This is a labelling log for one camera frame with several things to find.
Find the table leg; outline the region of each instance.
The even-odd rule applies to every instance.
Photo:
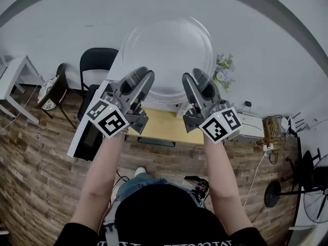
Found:
[[[29,70],[33,73],[33,75],[38,79],[39,81],[39,85],[43,86],[43,84],[45,83],[45,81],[43,80],[43,78],[38,74],[37,70],[34,68],[34,66],[31,64],[31,62],[26,59],[26,66],[29,68]]]
[[[16,86],[17,89],[18,89],[19,91],[21,91],[23,94],[25,93],[25,89],[22,88],[22,86],[21,86],[19,83],[15,82],[15,86]]]
[[[40,121],[31,115],[27,110],[25,110],[20,104],[18,104],[11,96],[6,96],[6,100],[14,106],[18,111],[21,112],[21,114],[25,115],[28,119],[30,119],[32,122],[39,124]]]
[[[8,109],[6,109],[5,107],[3,107],[2,105],[0,105],[0,110],[2,110],[3,112],[5,112],[8,116],[11,116],[12,118],[16,118],[16,116],[11,113]]]

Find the person's arm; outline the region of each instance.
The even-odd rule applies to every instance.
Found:
[[[212,143],[204,135],[204,148],[208,160],[210,194],[215,215],[228,235],[252,227],[243,209],[235,174],[223,144]]]
[[[98,233],[109,205],[117,161],[124,144],[124,134],[102,142],[87,173],[80,200],[70,222],[83,224]]]

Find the wood plank flooring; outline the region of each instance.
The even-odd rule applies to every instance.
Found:
[[[14,98],[24,105],[32,88],[24,95],[15,93]],[[89,161],[66,155],[74,135],[74,129],[60,110],[54,110],[50,119],[35,109],[37,94],[34,93],[26,109],[40,119],[39,125],[29,122],[23,115],[0,132],[0,221],[11,233],[13,245],[53,245],[64,224],[68,222],[78,202]],[[17,111],[1,102],[10,111]],[[78,123],[77,112],[81,97],[69,93],[63,109]],[[0,114],[0,131],[12,118]],[[226,142],[229,159],[239,186],[242,203],[251,186],[255,169],[262,158],[262,151],[255,145],[235,145]],[[292,225],[297,196],[283,197],[274,208],[264,208],[263,196],[267,185],[276,179],[291,175],[289,164],[284,160],[298,157],[297,141],[288,139],[278,152],[275,165],[263,160],[245,210],[254,221],[269,245],[283,245],[288,227]],[[138,144],[129,137],[119,160],[121,175],[133,177],[137,167],[144,166],[154,177],[190,188],[184,181],[188,175],[207,178],[207,163],[202,146],[177,143],[175,148]],[[291,181],[282,184],[283,190],[291,188]],[[206,201],[208,209],[211,202]]]

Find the clear glass bowl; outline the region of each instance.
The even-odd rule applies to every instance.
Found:
[[[130,72],[147,67],[155,73],[155,82],[147,100],[160,104],[187,101],[182,75],[190,73],[203,89],[212,78],[216,54],[206,28],[192,17],[153,17],[135,28],[122,46],[122,61],[128,83],[134,86],[139,77]],[[202,70],[208,79],[195,77],[192,70]]]

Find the black and white fiducial marker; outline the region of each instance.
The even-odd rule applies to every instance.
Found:
[[[87,115],[92,124],[94,124],[106,138],[111,138],[129,126],[129,122],[118,107],[104,99],[99,99],[89,110]]]
[[[225,139],[242,127],[234,108],[224,109],[213,113],[199,128],[214,143]]]

